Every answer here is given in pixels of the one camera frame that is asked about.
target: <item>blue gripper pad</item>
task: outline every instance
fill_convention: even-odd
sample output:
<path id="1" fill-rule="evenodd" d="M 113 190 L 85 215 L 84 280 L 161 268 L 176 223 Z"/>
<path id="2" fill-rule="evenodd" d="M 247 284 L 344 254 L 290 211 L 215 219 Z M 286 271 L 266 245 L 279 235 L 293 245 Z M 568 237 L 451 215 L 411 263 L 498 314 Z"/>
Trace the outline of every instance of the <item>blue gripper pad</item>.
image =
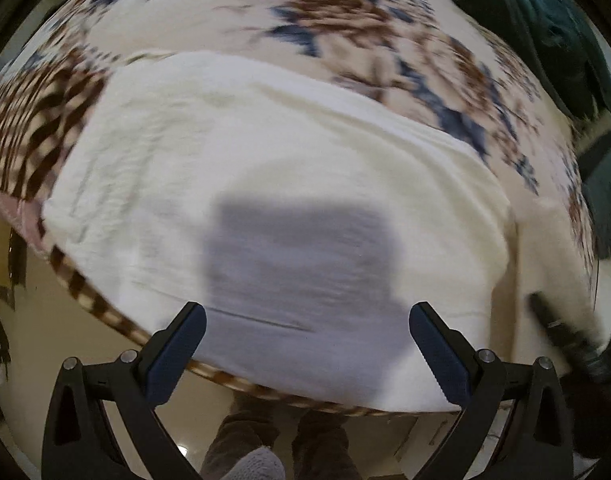
<path id="1" fill-rule="evenodd" d="M 419 303 L 410 310 L 410 334 L 445 398 L 464 408 L 471 396 L 468 371 Z"/>
<path id="2" fill-rule="evenodd" d="M 145 399 L 152 407 L 170 400 L 183 370 L 205 335 L 205 308 L 198 303 L 191 305 L 191 312 L 167 341 L 145 377 Z"/>

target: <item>dark green fabric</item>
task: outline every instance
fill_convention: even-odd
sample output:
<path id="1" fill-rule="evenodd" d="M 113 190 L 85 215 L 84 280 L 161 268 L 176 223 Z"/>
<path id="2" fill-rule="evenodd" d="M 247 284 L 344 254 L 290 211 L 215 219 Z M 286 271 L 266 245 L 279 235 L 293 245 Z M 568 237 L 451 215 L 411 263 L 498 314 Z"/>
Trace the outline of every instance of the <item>dark green fabric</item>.
<path id="1" fill-rule="evenodd" d="M 453 0 L 503 38 L 568 117 L 611 113 L 611 79 L 597 39 L 572 0 Z M 611 145 L 597 142 L 581 160 L 583 195 L 592 214 L 599 258 L 611 257 Z"/>
<path id="2" fill-rule="evenodd" d="M 453 1 L 514 49 L 568 117 L 594 118 L 595 101 L 611 113 L 603 53 L 572 0 Z"/>
<path id="3" fill-rule="evenodd" d="M 583 183 L 583 196 L 592 214 L 599 258 L 611 258 L 611 151 Z"/>

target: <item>black tool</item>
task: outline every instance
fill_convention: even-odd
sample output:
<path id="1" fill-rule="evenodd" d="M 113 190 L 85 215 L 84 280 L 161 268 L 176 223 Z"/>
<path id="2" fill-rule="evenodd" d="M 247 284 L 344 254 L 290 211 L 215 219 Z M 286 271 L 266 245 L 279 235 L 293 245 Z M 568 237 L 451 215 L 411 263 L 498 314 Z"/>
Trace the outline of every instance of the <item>black tool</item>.
<path id="1" fill-rule="evenodd" d="M 113 400 L 144 466 L 154 480 L 200 480 L 154 413 L 166 403 L 205 334 L 198 303 L 187 303 L 141 352 L 127 350 L 113 363 L 63 362 L 47 413 L 44 480 L 137 480 L 127 466 L 103 407 Z"/>
<path id="2" fill-rule="evenodd" d="M 410 311 L 410 333 L 445 397 L 462 410 L 415 480 L 461 480 L 472 465 L 502 400 L 516 399 L 487 469 L 478 480 L 571 480 L 572 432 L 554 365 L 502 362 L 474 351 L 428 303 Z"/>
<path id="3" fill-rule="evenodd" d="M 63 362 L 45 424 L 44 480 L 138 480 L 125 463 L 103 400 L 118 406 L 125 427 L 154 480 L 201 480 L 154 413 L 170 399 L 205 334 L 205 310 L 188 303 L 141 352 L 112 363 Z M 515 399 L 490 463 L 479 480 L 572 480 L 572 437 L 554 365 L 508 364 L 474 351 L 428 303 L 410 311 L 410 333 L 445 397 L 462 410 L 450 433 L 414 480 L 461 480 L 489 433 L 499 403 Z M 611 480 L 611 450 L 591 473 Z"/>
<path id="4" fill-rule="evenodd" d="M 562 320 L 541 293 L 531 294 L 527 306 L 571 368 L 561 388 L 573 414 L 574 450 L 587 458 L 605 455 L 611 446 L 611 337 L 602 351 Z"/>

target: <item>pink fabric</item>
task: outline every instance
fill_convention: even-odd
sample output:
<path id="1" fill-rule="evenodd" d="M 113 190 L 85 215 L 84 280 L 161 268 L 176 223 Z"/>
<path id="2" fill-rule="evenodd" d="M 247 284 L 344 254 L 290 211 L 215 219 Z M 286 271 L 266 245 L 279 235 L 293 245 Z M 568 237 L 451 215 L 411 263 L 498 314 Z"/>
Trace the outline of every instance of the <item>pink fabric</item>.
<path id="1" fill-rule="evenodd" d="M 37 201 L 28 202 L 0 192 L 0 215 L 12 225 L 37 256 L 47 259 L 38 231 L 41 206 Z"/>

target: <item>brown flower print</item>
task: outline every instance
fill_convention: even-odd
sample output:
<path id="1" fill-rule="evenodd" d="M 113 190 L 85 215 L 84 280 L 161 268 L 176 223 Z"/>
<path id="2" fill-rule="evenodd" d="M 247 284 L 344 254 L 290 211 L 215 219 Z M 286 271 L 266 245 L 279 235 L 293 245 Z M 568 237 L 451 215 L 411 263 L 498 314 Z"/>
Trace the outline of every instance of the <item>brown flower print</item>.
<path id="1" fill-rule="evenodd" d="M 588 211 L 588 205 L 581 191 L 581 177 L 576 168 L 575 155 L 569 144 L 560 146 L 561 162 L 565 168 L 566 182 L 561 186 L 565 196 L 572 235 L 583 257 L 586 272 L 591 273 L 596 259 L 595 239 Z"/>
<path id="2" fill-rule="evenodd" d="M 534 102 L 535 98 L 540 99 L 537 85 L 533 81 L 534 76 L 521 58 L 496 34 L 478 24 L 476 28 L 494 51 L 499 67 L 508 80 L 519 86 L 531 102 Z"/>
<path id="3" fill-rule="evenodd" d="M 491 144 L 499 150 L 503 163 L 514 168 L 524 178 L 526 187 L 538 194 L 538 180 L 521 140 L 527 139 L 532 147 L 531 155 L 535 155 L 533 137 L 539 135 L 536 124 L 540 120 L 531 115 L 530 107 L 524 107 L 520 97 L 508 94 L 500 82 L 490 78 L 489 85 L 498 118 L 496 126 L 489 130 Z"/>
<path id="4" fill-rule="evenodd" d="M 425 76 L 428 88 L 450 110 L 461 112 L 487 130 L 497 126 L 487 78 L 473 54 L 458 41 L 429 27 L 398 38 L 396 48 L 409 66 Z"/>
<path id="5" fill-rule="evenodd" d="M 410 37 L 425 28 L 439 28 L 434 9 L 427 0 L 384 0 L 395 18 L 397 36 Z"/>
<path id="6" fill-rule="evenodd" d="M 332 83 L 374 99 L 404 117 L 438 127 L 432 110 L 410 93 L 411 82 L 399 75 L 396 59 L 385 46 L 361 48 L 340 34 L 319 40 L 321 60 Z"/>
<path id="7" fill-rule="evenodd" d="M 295 23 L 314 34 L 339 34 L 356 46 L 390 45 L 391 16 L 370 0 L 291 0 Z"/>
<path id="8" fill-rule="evenodd" d="M 513 137 L 527 141 L 530 152 L 534 155 L 540 145 L 538 138 L 542 125 L 542 120 L 535 113 L 535 107 L 528 102 L 525 92 L 515 86 L 509 86 L 507 81 L 494 80 L 493 83 L 498 92 L 499 105 L 512 128 Z"/>

